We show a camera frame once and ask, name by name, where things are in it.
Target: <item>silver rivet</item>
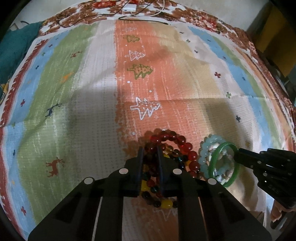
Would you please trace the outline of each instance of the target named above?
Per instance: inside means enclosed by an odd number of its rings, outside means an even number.
[[[216,179],[214,179],[214,178],[210,178],[210,179],[208,179],[208,183],[209,183],[210,185],[216,185],[217,181],[216,181]]]
[[[91,177],[87,177],[86,179],[84,179],[84,183],[85,184],[91,184],[94,180]]]
[[[120,173],[120,174],[127,174],[127,173],[128,173],[128,170],[127,170],[126,168],[121,168],[121,169],[119,170],[119,173]]]
[[[173,173],[176,174],[176,175],[180,175],[182,173],[182,170],[176,168],[176,169],[173,170]]]

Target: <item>teal cloth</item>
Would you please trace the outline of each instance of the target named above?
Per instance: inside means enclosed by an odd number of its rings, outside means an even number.
[[[7,31],[0,42],[0,84],[6,84],[12,77],[37,37],[41,24],[41,22],[31,23],[21,29]]]

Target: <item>white wall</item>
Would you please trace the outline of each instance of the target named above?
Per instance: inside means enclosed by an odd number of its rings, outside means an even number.
[[[233,27],[247,30],[268,0],[175,0],[193,9],[202,9]],[[18,20],[43,21],[83,0],[32,0],[18,15]]]

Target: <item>green ring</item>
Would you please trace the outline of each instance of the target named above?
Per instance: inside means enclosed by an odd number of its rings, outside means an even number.
[[[234,154],[239,151],[237,149],[237,147],[235,146],[235,144],[233,144],[231,142],[224,142],[220,146],[218,146],[216,148],[216,150],[214,150],[214,152],[212,154],[211,161],[210,161],[210,165],[209,165],[209,169],[208,169],[210,178],[215,178],[214,177],[214,174],[215,174],[214,168],[216,166],[218,156],[219,156],[220,152],[222,151],[222,149],[226,146],[229,146],[233,150]],[[233,174],[232,174],[231,178],[229,179],[229,181],[223,184],[223,187],[225,187],[225,188],[229,187],[236,179],[238,173],[239,173],[239,164],[237,162],[234,162]]]

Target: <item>white power adapter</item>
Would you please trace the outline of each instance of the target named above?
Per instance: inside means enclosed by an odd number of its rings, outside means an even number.
[[[137,5],[136,4],[126,4],[124,7],[123,7],[123,9],[122,9],[122,11],[123,12],[135,12],[136,11],[136,9],[137,9]]]

